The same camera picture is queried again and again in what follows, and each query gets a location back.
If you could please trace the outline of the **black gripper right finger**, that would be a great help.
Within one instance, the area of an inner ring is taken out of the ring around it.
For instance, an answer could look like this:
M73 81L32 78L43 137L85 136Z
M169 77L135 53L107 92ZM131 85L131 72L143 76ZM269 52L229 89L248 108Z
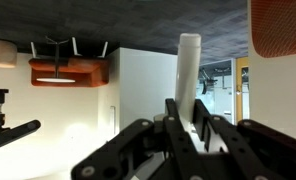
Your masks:
M296 180L296 139L251 119L229 123L199 99L193 126L205 151L229 158L229 176L241 180Z

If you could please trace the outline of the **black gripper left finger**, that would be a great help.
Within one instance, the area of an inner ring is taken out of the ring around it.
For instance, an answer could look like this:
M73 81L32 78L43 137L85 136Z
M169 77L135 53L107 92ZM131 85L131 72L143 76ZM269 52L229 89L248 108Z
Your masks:
M134 121L75 165L72 180L130 180L158 152L166 159L149 180L203 180L198 153L180 122L176 103L166 99L165 106L160 120Z

